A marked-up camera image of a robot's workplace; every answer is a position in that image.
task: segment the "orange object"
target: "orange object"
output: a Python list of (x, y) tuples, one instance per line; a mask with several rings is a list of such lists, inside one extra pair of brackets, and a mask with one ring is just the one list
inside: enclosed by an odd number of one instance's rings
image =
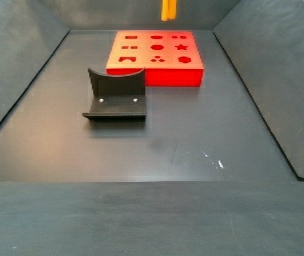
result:
[(162, 20), (169, 20), (169, 7), (170, 7), (170, 0), (162, 0)]
[(178, 0), (170, 0), (169, 2), (169, 19), (175, 20), (178, 17)]
[(193, 33), (118, 32), (107, 73), (126, 75), (143, 68), (149, 86), (201, 86), (205, 66)]

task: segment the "shape sorter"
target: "shape sorter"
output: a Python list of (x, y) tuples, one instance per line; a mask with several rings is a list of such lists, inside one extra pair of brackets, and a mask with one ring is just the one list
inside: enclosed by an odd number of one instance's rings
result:
[(142, 69), (149, 86), (201, 86), (205, 66), (193, 33), (118, 32), (107, 73), (127, 75)]

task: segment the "gray floor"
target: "gray floor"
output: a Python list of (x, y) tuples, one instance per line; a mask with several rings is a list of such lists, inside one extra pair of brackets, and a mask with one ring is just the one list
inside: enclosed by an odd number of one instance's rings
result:
[(0, 256), (304, 256), (304, 184), (0, 183)]
[(87, 68), (115, 32), (71, 32), (0, 128), (0, 181), (294, 181), (214, 34), (195, 36), (202, 88), (149, 88), (146, 123), (91, 123)]

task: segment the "white speck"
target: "white speck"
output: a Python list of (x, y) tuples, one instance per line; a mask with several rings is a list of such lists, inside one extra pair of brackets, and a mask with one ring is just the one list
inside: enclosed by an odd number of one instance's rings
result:
[(219, 160), (219, 165), (221, 165), (222, 169), (225, 169), (225, 167), (223, 167), (223, 164), (222, 164), (222, 161), (221, 161), (221, 160)]

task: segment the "gray wall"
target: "gray wall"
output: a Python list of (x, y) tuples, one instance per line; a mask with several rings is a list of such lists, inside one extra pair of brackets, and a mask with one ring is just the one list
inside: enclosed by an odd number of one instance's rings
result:
[(215, 33), (304, 178), (304, 2), (243, 0)]
[(0, 0), (0, 122), (67, 33), (40, 2)]
[(241, 0), (179, 0), (179, 18), (161, 21), (162, 0), (42, 0), (72, 29), (213, 29)]

